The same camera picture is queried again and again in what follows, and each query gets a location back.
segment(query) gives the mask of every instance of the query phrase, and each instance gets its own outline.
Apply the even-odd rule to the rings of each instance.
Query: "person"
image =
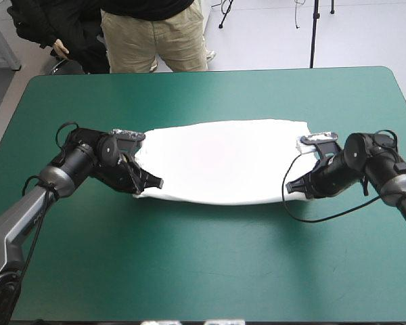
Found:
[[[149,72],[158,54],[174,72],[206,71],[198,0],[101,0],[110,72]]]
[[[106,48],[97,36],[99,0],[13,0],[31,28],[41,36],[41,47],[51,46],[61,58],[76,60],[86,73],[109,73]]]

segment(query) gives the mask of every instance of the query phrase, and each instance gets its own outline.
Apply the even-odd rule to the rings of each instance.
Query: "white towel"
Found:
[[[135,158],[141,168],[164,180],[136,197],[204,204],[241,205],[281,201],[281,183],[299,151],[296,140],[310,134],[306,122],[223,121],[155,129]],[[286,180],[310,171],[312,154],[301,156]],[[304,200],[302,193],[286,200]]]

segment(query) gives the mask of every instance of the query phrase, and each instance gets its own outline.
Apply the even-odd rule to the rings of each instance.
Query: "khaki pants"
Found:
[[[110,72],[149,72],[155,54],[175,71],[206,71],[198,1],[167,20],[150,22],[102,12]]]

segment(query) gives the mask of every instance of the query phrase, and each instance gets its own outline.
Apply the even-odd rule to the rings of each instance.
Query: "person's hand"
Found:
[[[53,48],[59,57],[69,60],[69,58],[66,56],[66,54],[69,54],[69,50],[65,47],[65,45],[63,45],[61,40],[56,39],[53,44]]]

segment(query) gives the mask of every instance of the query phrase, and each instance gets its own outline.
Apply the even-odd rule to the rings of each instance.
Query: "green tabletop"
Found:
[[[36,77],[0,145],[0,214],[58,153],[65,121],[147,131],[256,118],[307,121],[340,144],[392,129],[406,160],[406,103],[383,67]],[[290,206],[318,218],[365,200],[357,184]],[[406,223],[382,202],[302,224],[280,204],[138,200],[88,179],[45,219],[14,313],[35,318],[406,321]]]

